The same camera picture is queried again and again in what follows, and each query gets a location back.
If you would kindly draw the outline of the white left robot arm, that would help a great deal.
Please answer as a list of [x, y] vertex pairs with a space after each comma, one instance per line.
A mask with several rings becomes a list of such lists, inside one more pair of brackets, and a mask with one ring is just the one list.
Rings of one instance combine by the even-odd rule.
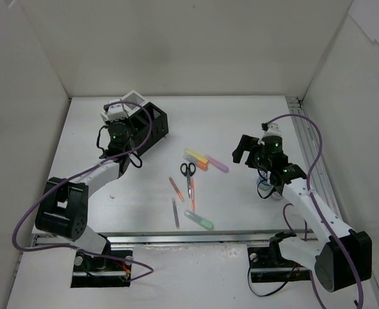
[[102, 163], [87, 173], [74, 177], [50, 178], [44, 192], [52, 191], [39, 205], [35, 217], [38, 230], [60, 236], [76, 249], [89, 252], [89, 263], [97, 270], [104, 270], [112, 262], [109, 240], [88, 225], [89, 198], [106, 184], [122, 177], [131, 161], [128, 151], [134, 149], [134, 127], [128, 120], [115, 120], [104, 126], [110, 141], [101, 156]]

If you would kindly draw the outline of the purple gel pen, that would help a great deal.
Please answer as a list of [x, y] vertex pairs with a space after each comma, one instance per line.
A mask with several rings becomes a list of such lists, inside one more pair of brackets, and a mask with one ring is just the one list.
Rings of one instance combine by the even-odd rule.
[[178, 216], [178, 209], [176, 205], [176, 199], [172, 198], [172, 210], [174, 214], [174, 222], [177, 229], [180, 229], [180, 222], [179, 222], [179, 216]]

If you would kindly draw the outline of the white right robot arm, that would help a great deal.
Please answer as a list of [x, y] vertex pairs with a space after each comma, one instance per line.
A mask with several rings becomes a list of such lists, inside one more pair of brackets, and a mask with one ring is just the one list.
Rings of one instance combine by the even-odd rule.
[[282, 150], [282, 137], [256, 138], [242, 135], [232, 152], [238, 164], [248, 153], [246, 166], [266, 173], [272, 191], [290, 202], [316, 235], [319, 246], [312, 247], [294, 232], [280, 232], [270, 239], [269, 260], [275, 265], [296, 262], [315, 273], [328, 292], [366, 281], [372, 276], [372, 240], [343, 222], [307, 186], [307, 174], [288, 160]]

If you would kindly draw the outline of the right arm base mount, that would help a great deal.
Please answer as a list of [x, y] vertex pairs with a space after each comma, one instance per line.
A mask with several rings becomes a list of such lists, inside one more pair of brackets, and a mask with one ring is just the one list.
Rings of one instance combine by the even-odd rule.
[[275, 262], [269, 247], [248, 247], [252, 283], [283, 283], [309, 281], [307, 268], [293, 261]]

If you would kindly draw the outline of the orange gel pen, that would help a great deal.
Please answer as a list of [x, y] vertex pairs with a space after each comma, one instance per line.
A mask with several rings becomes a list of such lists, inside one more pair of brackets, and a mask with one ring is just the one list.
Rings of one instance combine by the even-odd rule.
[[178, 188], [176, 182], [173, 180], [172, 177], [169, 177], [169, 181], [170, 181], [170, 183], [171, 183], [171, 185], [172, 185], [174, 191], [176, 192], [178, 198], [179, 198], [180, 201], [183, 203], [183, 202], [185, 201], [185, 199], [184, 199], [184, 197], [183, 197], [181, 191], [179, 190], [179, 188]]

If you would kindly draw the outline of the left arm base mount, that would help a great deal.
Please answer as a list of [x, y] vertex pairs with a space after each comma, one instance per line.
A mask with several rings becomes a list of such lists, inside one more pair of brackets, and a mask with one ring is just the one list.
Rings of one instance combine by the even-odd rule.
[[131, 263], [77, 252], [71, 288], [123, 288], [131, 285]]

